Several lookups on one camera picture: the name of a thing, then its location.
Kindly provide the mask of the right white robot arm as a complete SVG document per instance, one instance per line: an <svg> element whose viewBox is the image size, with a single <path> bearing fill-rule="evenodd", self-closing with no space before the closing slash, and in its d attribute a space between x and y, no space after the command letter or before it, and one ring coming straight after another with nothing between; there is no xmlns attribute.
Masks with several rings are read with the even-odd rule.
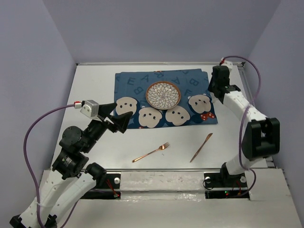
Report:
<svg viewBox="0 0 304 228"><path fill-rule="evenodd" d="M230 84L230 68L212 68L208 90L241 121L238 154L221 166L217 180L230 186L244 171L260 160L278 154L280 122L258 111L243 95L240 88Z"/></svg>

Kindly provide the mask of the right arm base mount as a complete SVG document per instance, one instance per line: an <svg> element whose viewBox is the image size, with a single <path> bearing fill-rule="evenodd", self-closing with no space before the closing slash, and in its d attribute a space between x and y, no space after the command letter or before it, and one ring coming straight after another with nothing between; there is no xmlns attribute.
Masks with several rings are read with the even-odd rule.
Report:
<svg viewBox="0 0 304 228"><path fill-rule="evenodd" d="M249 199L245 174L223 178L219 172L204 173L206 199Z"/></svg>

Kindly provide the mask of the floral patterned plate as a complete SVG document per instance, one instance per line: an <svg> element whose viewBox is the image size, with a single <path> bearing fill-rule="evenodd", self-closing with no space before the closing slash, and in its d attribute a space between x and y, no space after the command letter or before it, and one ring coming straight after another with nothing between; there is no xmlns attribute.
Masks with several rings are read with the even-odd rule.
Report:
<svg viewBox="0 0 304 228"><path fill-rule="evenodd" d="M148 104L158 110L174 108L181 100L179 88L167 81L151 84L145 94Z"/></svg>

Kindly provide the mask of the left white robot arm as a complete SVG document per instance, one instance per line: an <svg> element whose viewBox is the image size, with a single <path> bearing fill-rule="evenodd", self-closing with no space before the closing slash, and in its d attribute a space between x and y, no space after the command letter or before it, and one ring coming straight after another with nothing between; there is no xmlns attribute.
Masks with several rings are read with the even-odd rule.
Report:
<svg viewBox="0 0 304 228"><path fill-rule="evenodd" d="M77 126L66 128L59 142L61 151L52 164L43 186L39 186L27 156L27 131L23 142L26 165L34 181L36 197L20 215L13 216L10 225L14 228L55 228L67 210L73 210L78 200L94 187L104 185L106 170L97 163L88 164L85 156L97 141L109 130L124 133L131 111L118 116L111 115L117 103L98 104L93 100L75 101L63 106L73 107L91 119L85 130Z"/></svg>

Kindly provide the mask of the blue cartoon placemat cloth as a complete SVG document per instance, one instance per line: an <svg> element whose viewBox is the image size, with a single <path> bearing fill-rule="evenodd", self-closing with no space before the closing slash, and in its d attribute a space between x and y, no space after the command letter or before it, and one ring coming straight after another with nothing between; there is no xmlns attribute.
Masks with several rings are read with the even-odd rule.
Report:
<svg viewBox="0 0 304 228"><path fill-rule="evenodd" d="M179 88L181 99L174 108L158 110L148 104L146 91L159 81L171 82ZM114 114L132 111L128 129L217 124L208 86L208 73L201 69L117 73Z"/></svg>

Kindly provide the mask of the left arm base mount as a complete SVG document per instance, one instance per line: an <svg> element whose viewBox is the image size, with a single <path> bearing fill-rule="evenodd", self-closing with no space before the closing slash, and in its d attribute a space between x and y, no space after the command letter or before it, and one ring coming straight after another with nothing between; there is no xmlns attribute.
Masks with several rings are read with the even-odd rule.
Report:
<svg viewBox="0 0 304 228"><path fill-rule="evenodd" d="M119 200L121 174L119 172L108 172L104 180L99 180L81 199L84 200Z"/></svg>

